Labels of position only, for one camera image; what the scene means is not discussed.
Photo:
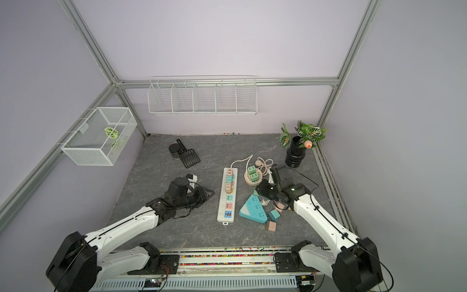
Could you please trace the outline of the teal triangular power strip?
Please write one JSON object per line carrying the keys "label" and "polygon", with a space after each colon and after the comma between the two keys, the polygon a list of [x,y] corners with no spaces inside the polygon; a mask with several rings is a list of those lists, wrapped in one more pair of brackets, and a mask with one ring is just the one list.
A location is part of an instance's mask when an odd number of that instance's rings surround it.
{"label": "teal triangular power strip", "polygon": [[242,206],[239,215],[245,219],[261,224],[268,221],[268,217],[257,195],[252,194]]}

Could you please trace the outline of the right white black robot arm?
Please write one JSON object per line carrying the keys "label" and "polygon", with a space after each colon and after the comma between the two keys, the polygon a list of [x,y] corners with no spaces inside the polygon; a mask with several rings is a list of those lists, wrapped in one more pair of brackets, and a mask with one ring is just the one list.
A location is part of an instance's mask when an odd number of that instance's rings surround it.
{"label": "right white black robot arm", "polygon": [[384,281],[378,249],[369,238],[359,238],[319,204],[312,191],[293,181],[286,165],[271,168],[271,180],[255,188],[272,201],[287,205],[301,216],[326,243],[321,250],[312,243],[296,245],[298,263],[332,278],[341,292],[368,292]]}

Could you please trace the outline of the white long power strip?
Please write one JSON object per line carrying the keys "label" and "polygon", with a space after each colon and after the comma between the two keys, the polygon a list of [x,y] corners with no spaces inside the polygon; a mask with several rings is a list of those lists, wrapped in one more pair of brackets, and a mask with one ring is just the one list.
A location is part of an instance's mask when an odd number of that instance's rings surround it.
{"label": "white long power strip", "polygon": [[[226,178],[227,169],[233,170],[232,175],[232,193],[226,193]],[[223,171],[223,180],[221,185],[220,201],[217,212],[217,221],[223,225],[228,225],[234,222],[235,218],[235,202],[237,194],[237,182],[238,182],[238,169],[234,167],[226,167]]]}

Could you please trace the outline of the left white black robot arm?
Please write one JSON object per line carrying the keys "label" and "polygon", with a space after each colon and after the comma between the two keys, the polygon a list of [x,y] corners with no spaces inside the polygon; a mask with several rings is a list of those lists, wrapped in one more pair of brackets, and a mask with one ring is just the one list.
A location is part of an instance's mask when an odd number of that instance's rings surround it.
{"label": "left white black robot arm", "polygon": [[181,209],[192,211],[215,195],[200,186],[196,176],[175,178],[161,197],[148,202],[135,213],[112,225],[82,235],[69,234],[46,270],[56,292],[88,292],[109,278],[120,274],[169,274],[161,262],[159,249],[146,242],[133,249],[116,248],[145,231],[175,219]]}

